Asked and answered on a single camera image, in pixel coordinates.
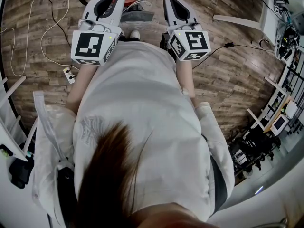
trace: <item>white t-shirt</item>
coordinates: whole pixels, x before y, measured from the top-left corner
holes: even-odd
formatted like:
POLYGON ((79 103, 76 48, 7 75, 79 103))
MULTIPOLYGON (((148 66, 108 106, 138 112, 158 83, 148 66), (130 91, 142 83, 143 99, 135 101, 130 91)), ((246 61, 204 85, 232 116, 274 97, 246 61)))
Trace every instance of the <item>white t-shirt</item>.
MULTIPOLYGON (((137 172, 134 211, 177 203, 206 221, 216 207, 211 154, 226 184, 223 192, 227 192, 226 197, 232 192, 232 160, 211 108, 208 103, 193 108, 176 79, 174 60, 162 49, 143 42, 119 42, 106 65, 95 73, 76 118, 62 107, 48 106, 47 111, 53 116, 54 112, 57 114, 52 121, 57 126, 58 142, 61 137, 67 139, 60 132, 65 125, 73 135, 72 143, 64 145, 73 145, 75 150, 76 195, 98 137, 118 122, 130 129, 130 160, 138 159, 146 142, 137 172), (75 124, 67 123, 73 119, 75 124)), ((38 123, 36 148, 47 145, 45 141, 42 125, 38 123)), ((47 162, 47 158, 44 156, 39 162, 47 162)), ((36 169, 37 165, 35 175, 42 176, 36 169)), ((43 204, 46 194, 44 198, 38 197, 50 211, 52 207, 43 204)))

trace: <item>white shoe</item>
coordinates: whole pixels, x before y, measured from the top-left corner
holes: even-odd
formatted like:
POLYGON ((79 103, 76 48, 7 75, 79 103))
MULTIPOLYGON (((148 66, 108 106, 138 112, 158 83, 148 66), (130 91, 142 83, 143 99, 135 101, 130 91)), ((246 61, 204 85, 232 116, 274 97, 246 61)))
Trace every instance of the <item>white shoe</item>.
POLYGON ((137 38, 137 39, 140 39, 139 31, 138 31, 138 30, 133 30, 133 31, 131 32, 130 38, 137 38))

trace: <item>person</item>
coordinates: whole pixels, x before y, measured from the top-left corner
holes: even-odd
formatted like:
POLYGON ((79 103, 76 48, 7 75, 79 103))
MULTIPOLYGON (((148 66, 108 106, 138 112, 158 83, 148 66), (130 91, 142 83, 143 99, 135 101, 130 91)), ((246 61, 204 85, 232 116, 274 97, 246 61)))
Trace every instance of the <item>person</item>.
MULTIPOLYGON (((73 226, 214 227, 206 221, 234 186, 225 138, 195 100, 191 61, 139 39, 123 35, 105 66, 81 66, 65 107, 46 106, 75 165, 73 226)), ((35 195, 53 217, 58 162, 39 121, 35 195)))

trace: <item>white jacket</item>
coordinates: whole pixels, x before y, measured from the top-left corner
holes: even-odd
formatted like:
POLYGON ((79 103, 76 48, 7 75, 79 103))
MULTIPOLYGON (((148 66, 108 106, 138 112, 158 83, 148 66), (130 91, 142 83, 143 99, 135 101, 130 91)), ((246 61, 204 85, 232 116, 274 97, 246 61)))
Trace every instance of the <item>white jacket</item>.
POLYGON ((137 172, 134 211, 174 202, 206 221, 231 195, 232 159, 210 105, 193 108, 164 50, 142 42, 118 43, 94 75, 77 116, 61 106, 41 111, 41 101, 35 105, 40 121, 33 194, 50 216, 58 216, 54 175, 59 156, 54 145, 75 165, 78 196, 98 136, 120 121, 131 130, 131 159, 138 158, 147 142, 137 172), (49 121, 53 130, 42 121, 49 121))

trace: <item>power strip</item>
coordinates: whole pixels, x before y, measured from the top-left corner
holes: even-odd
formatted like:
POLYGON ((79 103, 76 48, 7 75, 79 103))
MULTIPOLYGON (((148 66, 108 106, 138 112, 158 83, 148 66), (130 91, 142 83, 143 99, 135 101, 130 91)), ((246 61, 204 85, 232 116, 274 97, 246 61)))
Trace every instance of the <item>power strip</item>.
POLYGON ((71 70, 69 67, 66 67, 63 69, 63 72, 66 75, 66 78, 70 84, 73 84, 75 82, 75 76, 71 73, 71 70))

